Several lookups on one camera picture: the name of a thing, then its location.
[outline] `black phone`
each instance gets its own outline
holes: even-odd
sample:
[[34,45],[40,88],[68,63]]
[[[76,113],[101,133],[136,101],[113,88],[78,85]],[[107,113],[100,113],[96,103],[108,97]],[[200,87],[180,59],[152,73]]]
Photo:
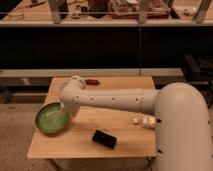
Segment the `black phone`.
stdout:
[[108,135],[100,130],[95,131],[92,140],[112,149],[114,149],[117,142],[116,137]]

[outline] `concrete floor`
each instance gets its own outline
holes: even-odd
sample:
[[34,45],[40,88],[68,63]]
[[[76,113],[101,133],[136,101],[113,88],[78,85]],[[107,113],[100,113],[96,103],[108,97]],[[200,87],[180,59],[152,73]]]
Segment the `concrete floor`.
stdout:
[[[36,102],[21,99],[21,102],[0,104],[0,170],[52,171],[54,169],[46,161],[29,160],[26,157],[35,129],[34,118],[42,106],[42,100]],[[213,120],[213,108],[210,113]],[[75,159],[58,162],[63,168],[71,168],[72,171],[143,171],[146,164],[142,158]]]

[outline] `table leg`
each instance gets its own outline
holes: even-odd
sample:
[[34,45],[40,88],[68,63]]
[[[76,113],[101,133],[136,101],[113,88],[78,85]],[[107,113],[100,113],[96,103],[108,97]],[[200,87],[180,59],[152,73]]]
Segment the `table leg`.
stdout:
[[63,170],[54,159],[46,159],[46,161],[55,169],[55,171],[61,171]]
[[150,171],[152,171],[152,166],[153,166],[153,164],[154,164],[154,162],[155,162],[155,157],[151,157],[151,158],[149,158],[149,157],[146,157],[146,160],[147,160],[147,162],[148,162],[148,164],[146,165],[146,169],[150,169]]

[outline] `wooden table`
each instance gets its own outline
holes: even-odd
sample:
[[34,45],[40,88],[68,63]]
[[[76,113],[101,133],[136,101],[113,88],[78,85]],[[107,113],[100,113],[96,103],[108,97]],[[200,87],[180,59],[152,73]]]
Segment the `wooden table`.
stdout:
[[52,21],[48,0],[44,4],[28,8],[31,0],[20,2],[3,21]]
[[[86,89],[154,88],[151,77],[90,77],[100,85]],[[69,78],[53,78],[45,104],[59,101],[57,88]],[[52,158],[113,158],[155,156],[155,131],[134,125],[133,118],[142,120],[143,115],[110,109],[81,107],[77,117],[61,132],[47,136],[38,129],[28,151],[30,159]],[[117,137],[115,149],[92,141],[95,130]]]

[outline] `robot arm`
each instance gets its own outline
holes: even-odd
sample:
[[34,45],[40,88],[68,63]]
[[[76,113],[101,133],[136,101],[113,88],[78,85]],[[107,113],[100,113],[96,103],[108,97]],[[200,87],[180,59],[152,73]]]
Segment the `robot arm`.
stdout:
[[72,77],[60,88],[65,110],[81,105],[155,114],[156,167],[159,171],[212,171],[212,140],[207,105],[194,87],[173,83],[162,90],[84,90]]

